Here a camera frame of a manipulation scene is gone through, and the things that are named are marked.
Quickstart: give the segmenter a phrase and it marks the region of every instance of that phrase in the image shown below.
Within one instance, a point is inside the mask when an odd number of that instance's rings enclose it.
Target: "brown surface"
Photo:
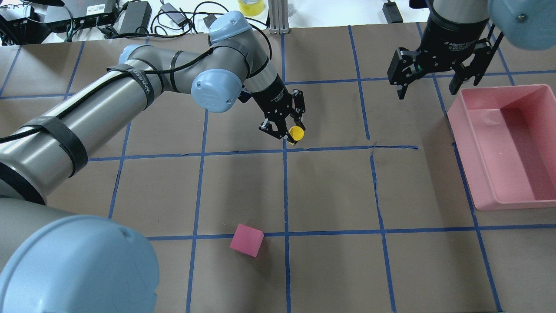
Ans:
[[[453,102],[450,78],[427,76],[403,101],[384,79],[394,49],[419,44],[416,24],[351,30],[361,87],[348,27],[284,36],[286,83],[298,82],[289,88],[303,90],[307,105],[299,145],[258,131],[263,115],[252,100],[205,124],[190,96],[163,95],[131,123],[127,140],[123,129],[92,156],[109,160],[93,159],[49,204],[151,236],[160,313],[184,312],[188,302],[191,312],[496,311],[489,273],[502,310],[554,311],[555,209],[473,212],[441,106]],[[282,39],[270,40],[281,71]],[[144,40],[86,42],[77,66],[81,42],[25,46],[7,80],[17,48],[1,47],[2,135],[63,99],[40,95],[98,78],[129,43]],[[207,47],[205,35],[150,44]],[[511,71],[555,69],[555,49],[504,42],[502,54]],[[499,54],[488,73],[480,87],[510,84]],[[512,78],[556,88],[554,72]],[[382,147],[373,150],[375,142]],[[266,233],[257,258],[229,249],[238,223]]]

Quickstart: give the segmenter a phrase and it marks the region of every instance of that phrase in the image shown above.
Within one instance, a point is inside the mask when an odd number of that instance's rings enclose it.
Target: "yellow object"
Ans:
[[[265,3],[262,0],[237,0],[240,4],[240,11],[245,16],[256,16],[261,14],[265,8]]]
[[[290,128],[290,135],[292,139],[294,139],[295,141],[299,141],[305,136],[305,131],[303,130],[303,128],[297,125],[292,126],[292,128]]]

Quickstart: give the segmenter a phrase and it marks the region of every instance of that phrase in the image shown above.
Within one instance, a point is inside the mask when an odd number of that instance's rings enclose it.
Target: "white floor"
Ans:
[[[265,22],[268,13],[268,0],[265,2],[265,10],[253,18]],[[152,8],[152,17],[156,15],[160,9],[160,0],[148,0]],[[238,10],[239,5],[237,0],[215,0],[221,3],[228,10]],[[365,25],[365,24],[385,24],[386,18],[382,12],[383,3],[386,0],[289,0],[290,6],[290,27],[329,27],[329,26],[346,26],[346,25]],[[429,10],[428,9],[411,9],[408,5],[409,0],[396,0],[396,4],[400,9],[400,13],[404,22],[424,22],[426,21]],[[2,4],[19,4],[19,0],[4,0]],[[165,3],[172,3],[176,8],[181,8],[186,12],[192,12],[195,7],[201,3],[199,0],[184,1],[184,0],[165,0]],[[41,6],[37,6],[37,11],[41,11]],[[198,11],[221,13],[224,12],[222,8],[214,4],[203,4]],[[207,29],[202,21],[204,16],[195,18],[195,25],[199,32],[206,32]],[[171,21],[166,16],[160,18],[161,22],[171,25]],[[179,33],[168,30],[169,34]],[[43,43],[48,42],[62,42],[66,38],[65,33],[52,33]],[[74,41],[80,40],[100,40],[103,39],[103,34],[96,28],[88,28],[79,31],[74,36]]]

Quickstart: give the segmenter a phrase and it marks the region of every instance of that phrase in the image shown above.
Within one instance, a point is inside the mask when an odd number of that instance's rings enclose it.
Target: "pink tray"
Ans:
[[[556,98],[547,85],[463,89],[448,111],[475,207],[556,207]]]

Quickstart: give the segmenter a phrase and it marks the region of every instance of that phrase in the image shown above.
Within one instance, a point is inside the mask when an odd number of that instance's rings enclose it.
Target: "barcode sticker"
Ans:
[[[93,15],[97,13],[104,13],[105,4],[97,4],[95,6],[87,7],[87,15]]]

